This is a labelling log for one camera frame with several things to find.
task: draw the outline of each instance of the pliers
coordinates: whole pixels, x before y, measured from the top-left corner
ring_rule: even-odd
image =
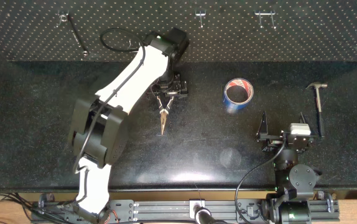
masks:
[[[163,135],[164,131],[165,131],[166,118],[167,118],[167,115],[169,114],[169,111],[172,107],[174,96],[171,96],[168,98],[169,101],[167,102],[166,106],[164,106],[164,104],[162,103],[160,96],[157,96],[157,99],[158,99],[159,114],[160,114],[160,130],[161,130],[161,135]]]

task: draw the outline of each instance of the robotic arm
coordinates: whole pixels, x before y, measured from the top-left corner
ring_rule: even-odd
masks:
[[[156,79],[159,79],[159,95],[180,96],[187,93],[186,86],[177,80],[179,76],[172,70],[188,46],[186,33],[176,28],[166,36],[151,32],[144,43],[144,62],[131,78],[129,76],[143,58],[141,48],[112,83],[93,96],[79,99],[75,105],[68,135],[68,142],[73,146],[75,155],[81,153],[90,124],[96,119],[88,144],[83,154],[80,154],[78,166],[86,169],[80,171],[79,194],[74,205],[75,212],[92,223],[108,217],[108,212],[103,210],[109,199],[109,174],[111,166],[118,160],[126,145],[125,119],[134,104]],[[118,94],[108,101],[100,116],[96,117],[96,111],[122,84]]]

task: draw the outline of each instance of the pegboard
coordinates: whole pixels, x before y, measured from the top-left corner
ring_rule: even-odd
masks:
[[[90,55],[84,57],[68,22],[69,11]],[[198,11],[205,12],[202,17]],[[259,17],[255,11],[271,12]],[[189,62],[357,61],[357,1],[0,1],[0,51],[12,61],[130,61],[134,53],[104,48],[99,34],[111,27],[144,38],[154,30],[184,30],[190,39]],[[130,37],[105,41],[126,49]]]

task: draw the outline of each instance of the wooden surface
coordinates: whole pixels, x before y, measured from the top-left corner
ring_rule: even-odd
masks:
[[[357,200],[340,200],[339,208],[340,224],[357,224]],[[13,202],[0,202],[0,221],[8,224],[29,223],[22,207]],[[316,223],[333,224],[332,222]]]

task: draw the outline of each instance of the hammer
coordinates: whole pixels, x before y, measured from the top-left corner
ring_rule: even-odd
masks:
[[[326,88],[327,86],[328,86],[328,84],[326,84],[326,83],[315,82],[315,83],[309,84],[308,87],[307,87],[307,88],[314,87],[315,94],[317,95],[318,130],[320,131],[320,137],[321,138],[325,137],[325,132],[323,130],[322,107],[321,107],[321,101],[320,101],[320,92],[319,92],[318,89],[319,88]]]

